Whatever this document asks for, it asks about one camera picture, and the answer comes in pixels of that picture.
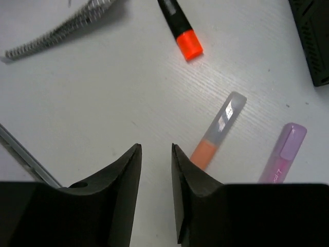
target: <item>black plastic case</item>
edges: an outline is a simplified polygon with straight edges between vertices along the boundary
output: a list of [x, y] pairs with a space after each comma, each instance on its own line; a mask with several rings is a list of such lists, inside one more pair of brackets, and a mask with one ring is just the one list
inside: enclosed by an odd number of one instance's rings
[[329, 0], [289, 2], [313, 84], [329, 84]]

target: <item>spiral binding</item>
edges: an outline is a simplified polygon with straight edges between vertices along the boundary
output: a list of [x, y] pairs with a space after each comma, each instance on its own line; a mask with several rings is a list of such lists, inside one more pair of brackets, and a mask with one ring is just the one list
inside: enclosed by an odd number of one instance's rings
[[73, 16], [50, 32], [18, 47], [5, 51], [8, 60], [18, 60], [52, 47], [74, 31], [87, 26], [104, 16], [110, 5], [115, 0], [89, 0]]

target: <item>white table surface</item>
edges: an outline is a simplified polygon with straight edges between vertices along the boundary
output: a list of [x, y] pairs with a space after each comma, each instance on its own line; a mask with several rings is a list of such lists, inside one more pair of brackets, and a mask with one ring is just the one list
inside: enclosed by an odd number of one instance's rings
[[282, 127], [308, 134], [286, 182], [329, 182], [329, 87], [313, 87], [288, 0], [180, 0], [187, 63], [157, 1], [118, 0], [74, 42], [0, 63], [0, 122], [65, 186], [143, 148], [131, 246], [176, 246], [171, 143], [190, 155], [231, 91], [248, 98], [208, 173], [256, 182]]

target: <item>pink highlighter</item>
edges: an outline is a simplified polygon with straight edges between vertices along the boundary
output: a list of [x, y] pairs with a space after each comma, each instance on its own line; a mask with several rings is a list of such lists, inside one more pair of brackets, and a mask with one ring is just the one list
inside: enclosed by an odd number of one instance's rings
[[258, 181], [259, 183], [283, 183], [306, 133], [307, 129], [296, 123], [291, 122], [283, 127], [281, 135]]

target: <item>black marker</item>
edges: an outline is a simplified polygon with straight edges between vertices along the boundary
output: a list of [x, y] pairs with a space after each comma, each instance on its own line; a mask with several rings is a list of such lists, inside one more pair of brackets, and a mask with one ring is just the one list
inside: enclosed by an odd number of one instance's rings
[[176, 0], [158, 0], [173, 36], [187, 61], [201, 55], [203, 49], [191, 24]]

